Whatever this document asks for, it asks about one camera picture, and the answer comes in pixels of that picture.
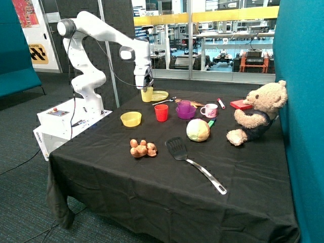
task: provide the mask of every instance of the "teal panel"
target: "teal panel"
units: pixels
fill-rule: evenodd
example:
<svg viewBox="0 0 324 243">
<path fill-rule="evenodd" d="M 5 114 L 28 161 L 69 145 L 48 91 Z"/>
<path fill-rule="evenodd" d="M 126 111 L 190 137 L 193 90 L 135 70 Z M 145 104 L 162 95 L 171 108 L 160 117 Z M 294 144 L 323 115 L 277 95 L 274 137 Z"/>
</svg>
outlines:
<svg viewBox="0 0 324 243">
<path fill-rule="evenodd" d="M 287 81 L 280 112 L 301 242 L 324 239 L 323 1 L 280 2 L 273 43 L 276 80 Z"/>
<path fill-rule="evenodd" d="M 0 24 L 19 23 L 12 0 L 0 0 Z"/>
<path fill-rule="evenodd" d="M 30 52 L 20 24 L 0 24 L 0 31 L 6 33 L 0 38 L 0 74 L 30 67 Z"/>
<path fill-rule="evenodd" d="M 12 0 L 0 0 L 0 97 L 40 86 Z"/>
<path fill-rule="evenodd" d="M 41 81 L 32 67 L 0 74 L 0 97 L 41 85 Z"/>
</svg>

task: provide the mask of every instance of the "black tablecloth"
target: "black tablecloth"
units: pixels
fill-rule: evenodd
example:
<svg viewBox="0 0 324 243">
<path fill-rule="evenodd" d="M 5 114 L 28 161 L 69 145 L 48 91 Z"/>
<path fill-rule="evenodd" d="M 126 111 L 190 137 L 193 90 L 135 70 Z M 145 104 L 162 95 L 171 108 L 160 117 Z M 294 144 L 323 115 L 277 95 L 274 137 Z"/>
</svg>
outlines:
<svg viewBox="0 0 324 243">
<path fill-rule="evenodd" d="M 222 99 L 226 109 L 219 109 L 210 137 L 200 143 L 189 140 L 190 120 L 177 117 L 175 102 L 167 103 L 169 119 L 160 123 L 152 102 L 133 98 L 51 153 L 47 202 L 60 225 L 73 223 L 66 203 L 72 196 L 93 212 L 164 242 L 297 242 L 300 232 L 279 120 L 262 138 L 235 147 L 226 139 L 228 131 L 239 128 L 229 103 L 241 97 L 168 92 L 205 104 Z M 142 113 L 139 126 L 122 125 L 120 116 L 128 111 Z M 209 121 L 199 110 L 195 118 Z M 226 195 L 188 162 L 173 159 L 165 141 L 175 136 L 185 141 L 188 158 L 222 183 Z M 133 158 L 131 139 L 154 143 L 157 157 Z"/>
</svg>

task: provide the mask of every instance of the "yellow bowl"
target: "yellow bowl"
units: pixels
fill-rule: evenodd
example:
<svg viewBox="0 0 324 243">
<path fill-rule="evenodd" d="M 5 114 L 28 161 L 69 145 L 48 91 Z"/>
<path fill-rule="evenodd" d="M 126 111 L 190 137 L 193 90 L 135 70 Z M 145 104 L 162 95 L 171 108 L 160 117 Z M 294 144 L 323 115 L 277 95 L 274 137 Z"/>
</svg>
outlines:
<svg viewBox="0 0 324 243">
<path fill-rule="evenodd" d="M 142 114 L 136 111 L 124 113 L 120 116 L 125 127 L 136 127 L 141 123 Z"/>
</svg>

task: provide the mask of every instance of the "purple cup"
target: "purple cup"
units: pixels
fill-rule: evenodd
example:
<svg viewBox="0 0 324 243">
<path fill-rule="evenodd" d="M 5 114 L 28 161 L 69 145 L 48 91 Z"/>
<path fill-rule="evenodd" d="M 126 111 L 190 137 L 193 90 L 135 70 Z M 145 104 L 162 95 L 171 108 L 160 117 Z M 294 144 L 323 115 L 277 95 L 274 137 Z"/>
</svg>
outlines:
<svg viewBox="0 0 324 243">
<path fill-rule="evenodd" d="M 189 113 L 190 112 L 190 101 L 182 100 L 178 103 L 178 109 L 180 113 Z"/>
</svg>

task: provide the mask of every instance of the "orange machine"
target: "orange machine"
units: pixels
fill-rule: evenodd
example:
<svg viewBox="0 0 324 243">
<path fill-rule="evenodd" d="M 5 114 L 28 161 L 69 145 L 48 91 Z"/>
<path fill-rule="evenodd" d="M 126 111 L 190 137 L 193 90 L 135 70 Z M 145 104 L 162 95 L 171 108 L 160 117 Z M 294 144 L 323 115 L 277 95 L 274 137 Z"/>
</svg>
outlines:
<svg viewBox="0 0 324 243">
<path fill-rule="evenodd" d="M 267 73 L 269 57 L 267 53 L 243 52 L 241 57 L 240 72 Z"/>
</svg>

